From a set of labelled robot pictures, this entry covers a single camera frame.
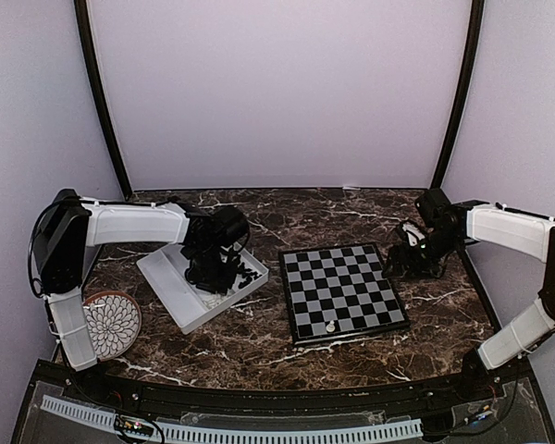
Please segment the white plastic divided tray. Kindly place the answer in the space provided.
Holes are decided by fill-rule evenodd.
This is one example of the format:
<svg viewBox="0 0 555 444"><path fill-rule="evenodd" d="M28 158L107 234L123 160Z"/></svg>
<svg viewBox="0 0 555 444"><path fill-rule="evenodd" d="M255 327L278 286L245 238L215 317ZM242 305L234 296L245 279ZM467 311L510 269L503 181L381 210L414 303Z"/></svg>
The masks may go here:
<svg viewBox="0 0 555 444"><path fill-rule="evenodd" d="M260 277L241 290L237 287L236 279L231 290L225 294L229 298L212 310L208 310L200 298L201 295L209 292L196 289L185 279L184 271L189 261L180 253L179 245L166 245L148 254L137 262L137 267L181 332L187 335L268 281L269 270L248 251L240 252L240 262L255 269Z"/></svg>

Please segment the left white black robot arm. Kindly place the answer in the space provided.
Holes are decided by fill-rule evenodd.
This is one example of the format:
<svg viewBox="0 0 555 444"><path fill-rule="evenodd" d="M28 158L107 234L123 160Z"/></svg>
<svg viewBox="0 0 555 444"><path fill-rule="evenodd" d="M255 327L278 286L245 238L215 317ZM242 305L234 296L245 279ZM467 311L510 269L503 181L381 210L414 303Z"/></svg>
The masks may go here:
<svg viewBox="0 0 555 444"><path fill-rule="evenodd" d="M194 206L98 201L63 189L37 217L31 230L27 274L42 299L54 336L68 365L80 371L77 390L92 403L112 395L111 381L96 369L98 358L82 305L84 254L88 247L133 242L175 244L188 262L185 281L225 295L233 287L250 225L237 207L206 213Z"/></svg>

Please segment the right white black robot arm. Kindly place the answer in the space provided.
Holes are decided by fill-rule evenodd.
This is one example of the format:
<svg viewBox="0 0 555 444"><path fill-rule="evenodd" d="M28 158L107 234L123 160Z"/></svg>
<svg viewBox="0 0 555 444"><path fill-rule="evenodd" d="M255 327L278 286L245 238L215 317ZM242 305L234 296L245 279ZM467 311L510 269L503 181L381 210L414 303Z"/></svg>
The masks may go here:
<svg viewBox="0 0 555 444"><path fill-rule="evenodd" d="M400 222L400 243L388 250L385 277L439 278L450 253L466 241L489 242L524 253L545 266L533 303L502 330L469 351L453 392L473 401L489 385L488 372L533 351L555 334L555 218L478 200L452 203L443 190L425 191L415 201L421 224Z"/></svg>

